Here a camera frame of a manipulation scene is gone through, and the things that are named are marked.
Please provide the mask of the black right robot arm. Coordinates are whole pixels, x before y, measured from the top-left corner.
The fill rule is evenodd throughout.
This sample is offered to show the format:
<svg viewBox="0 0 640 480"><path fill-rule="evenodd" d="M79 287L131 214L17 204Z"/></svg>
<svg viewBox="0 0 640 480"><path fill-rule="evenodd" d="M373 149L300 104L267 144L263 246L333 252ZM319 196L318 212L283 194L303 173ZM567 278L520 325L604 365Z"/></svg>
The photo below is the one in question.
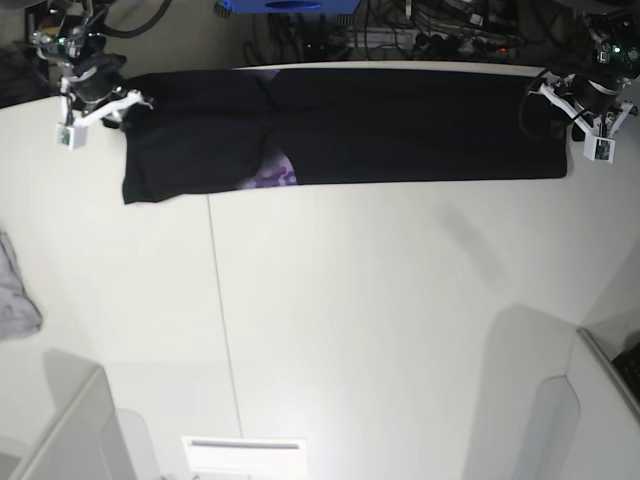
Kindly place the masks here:
<svg viewBox="0 0 640 480"><path fill-rule="evenodd" d="M111 1L50 1L48 13L32 34L37 55L58 67L65 133L77 133L95 122L118 126L134 105L152 109L154 101L125 85L120 70L125 56L105 51L109 37L131 39L154 27L171 6L160 3L149 20L133 30L106 25Z"/></svg>

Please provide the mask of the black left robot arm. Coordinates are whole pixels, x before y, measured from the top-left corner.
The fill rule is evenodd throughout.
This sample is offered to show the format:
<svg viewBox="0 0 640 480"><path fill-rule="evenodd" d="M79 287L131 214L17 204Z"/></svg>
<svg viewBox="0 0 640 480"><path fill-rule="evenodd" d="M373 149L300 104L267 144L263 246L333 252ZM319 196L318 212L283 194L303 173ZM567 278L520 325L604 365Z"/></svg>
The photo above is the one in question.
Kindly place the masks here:
<svg viewBox="0 0 640 480"><path fill-rule="evenodd" d="M559 16L568 21L561 35L542 1L530 1L532 18L554 48L544 70L528 87L538 94L547 86L569 103L568 124L574 141L586 139L586 128L611 137L639 106L619 99L639 80L639 3L637 1L557 1Z"/></svg>

